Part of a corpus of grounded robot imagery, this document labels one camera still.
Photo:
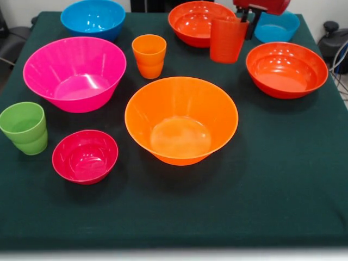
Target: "large orange bowl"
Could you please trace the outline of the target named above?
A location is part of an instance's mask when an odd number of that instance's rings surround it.
[[[184,166],[227,144],[237,129],[238,112],[216,85],[171,77],[137,91],[127,104],[125,122],[141,147],[168,164]]]
[[[248,54],[246,67],[256,86],[280,99],[294,99],[320,88],[328,77],[325,62],[294,43],[271,42]]]
[[[168,16],[169,25],[186,44],[194,47],[210,46],[210,29],[214,17],[234,16],[233,11],[221,4],[192,1],[173,8]]]

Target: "table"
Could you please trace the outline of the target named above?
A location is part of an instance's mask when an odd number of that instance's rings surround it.
[[[348,114],[331,79],[304,98],[277,100],[259,91],[246,71],[256,39],[244,44],[236,64],[216,64],[208,49],[176,38],[167,14],[132,13],[115,41],[128,65],[114,96],[97,111],[69,114],[32,93],[22,78],[34,51],[69,36],[59,15],[40,14],[0,97],[0,110],[40,103],[49,132],[47,149],[31,157],[0,135],[1,250],[347,245]],[[293,42],[319,52],[300,19]],[[162,78],[208,80],[239,110],[233,139],[196,165],[166,165],[126,131],[127,101],[150,82],[130,46],[146,33],[167,40]],[[88,187],[63,180],[51,164],[56,144],[81,129],[109,133],[120,149],[110,175]]]

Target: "small red bowl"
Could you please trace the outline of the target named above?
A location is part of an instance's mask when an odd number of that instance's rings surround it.
[[[210,46],[210,29],[215,17],[233,16],[233,11],[221,4],[192,1],[173,8],[168,16],[169,25],[186,44],[194,47]]]
[[[62,178],[91,185],[107,176],[118,155],[116,141],[110,135],[98,130],[82,130],[58,143],[52,164]]]
[[[320,88],[327,80],[325,62],[294,43],[270,42],[248,54],[246,67],[256,86],[279,99],[295,99]]]

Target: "magenta bowl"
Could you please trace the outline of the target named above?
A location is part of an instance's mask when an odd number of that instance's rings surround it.
[[[108,175],[118,156],[117,143],[110,135],[87,129],[62,139],[53,151],[52,164],[62,178],[92,185]]]
[[[70,113],[106,104],[126,70],[125,54],[113,43],[93,37],[54,41],[33,53],[23,69],[26,85]]]

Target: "blue bowl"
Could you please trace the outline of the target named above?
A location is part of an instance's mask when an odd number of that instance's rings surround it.
[[[124,8],[111,0],[83,0],[68,6],[60,16],[72,36],[93,36],[114,41],[126,17]]]
[[[261,42],[288,42],[299,26],[299,18],[289,11],[280,16],[262,13],[255,29],[255,36]]]

